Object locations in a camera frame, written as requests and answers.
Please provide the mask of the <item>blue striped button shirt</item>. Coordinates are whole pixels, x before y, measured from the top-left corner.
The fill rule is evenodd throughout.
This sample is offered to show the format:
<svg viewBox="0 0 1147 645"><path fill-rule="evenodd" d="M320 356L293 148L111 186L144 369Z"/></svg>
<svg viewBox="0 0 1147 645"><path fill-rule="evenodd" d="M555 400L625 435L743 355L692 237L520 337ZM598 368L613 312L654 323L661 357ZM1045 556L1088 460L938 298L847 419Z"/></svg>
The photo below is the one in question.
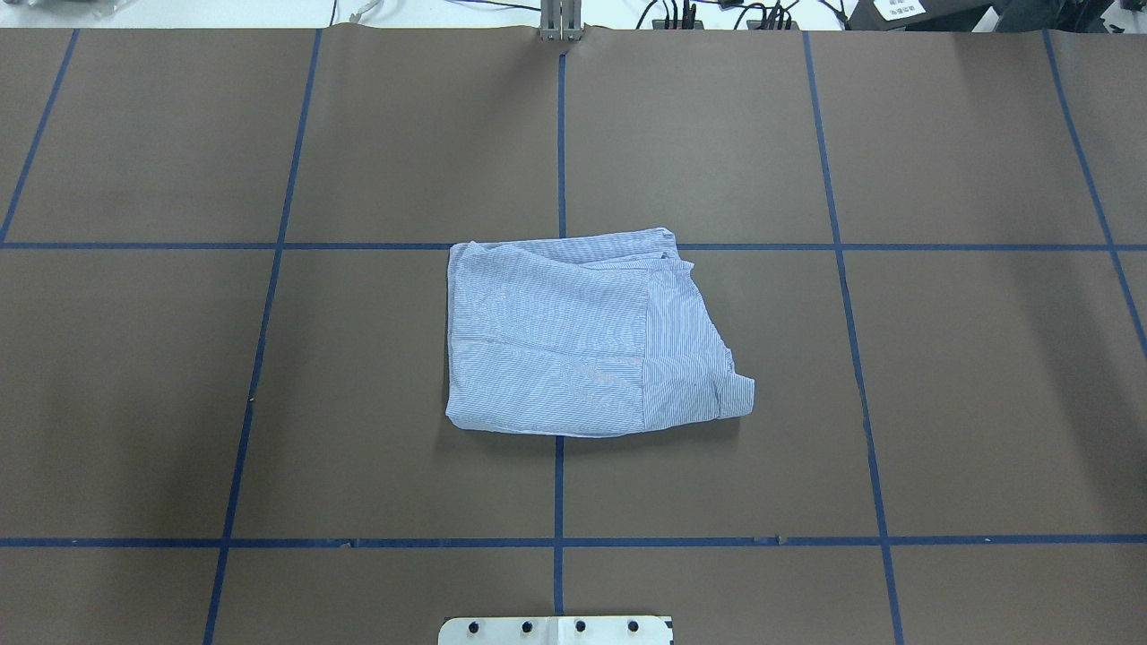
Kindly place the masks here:
<svg viewBox="0 0 1147 645"><path fill-rule="evenodd" d="M451 246L446 415L611 438L750 414L693 269L666 228Z"/></svg>

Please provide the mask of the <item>aluminium frame post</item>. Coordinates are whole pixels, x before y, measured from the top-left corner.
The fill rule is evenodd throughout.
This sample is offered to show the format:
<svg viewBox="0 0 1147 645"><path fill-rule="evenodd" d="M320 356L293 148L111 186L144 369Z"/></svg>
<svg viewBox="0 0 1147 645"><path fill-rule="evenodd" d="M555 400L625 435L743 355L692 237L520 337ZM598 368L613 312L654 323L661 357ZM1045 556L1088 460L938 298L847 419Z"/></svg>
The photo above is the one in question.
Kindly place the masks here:
<svg viewBox="0 0 1147 645"><path fill-rule="evenodd" d="M548 42L574 42L584 36L582 0L539 1L539 37Z"/></svg>

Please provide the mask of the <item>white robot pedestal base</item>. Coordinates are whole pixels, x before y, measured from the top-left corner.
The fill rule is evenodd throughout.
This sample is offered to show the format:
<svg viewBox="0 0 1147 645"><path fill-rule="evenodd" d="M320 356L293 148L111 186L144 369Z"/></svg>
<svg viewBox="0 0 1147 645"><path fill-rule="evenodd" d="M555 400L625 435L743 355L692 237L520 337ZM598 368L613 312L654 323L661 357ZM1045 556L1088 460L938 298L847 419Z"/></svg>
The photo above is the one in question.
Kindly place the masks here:
<svg viewBox="0 0 1147 645"><path fill-rule="evenodd" d="M673 644L672 619L656 615L475 616L446 620L438 644Z"/></svg>

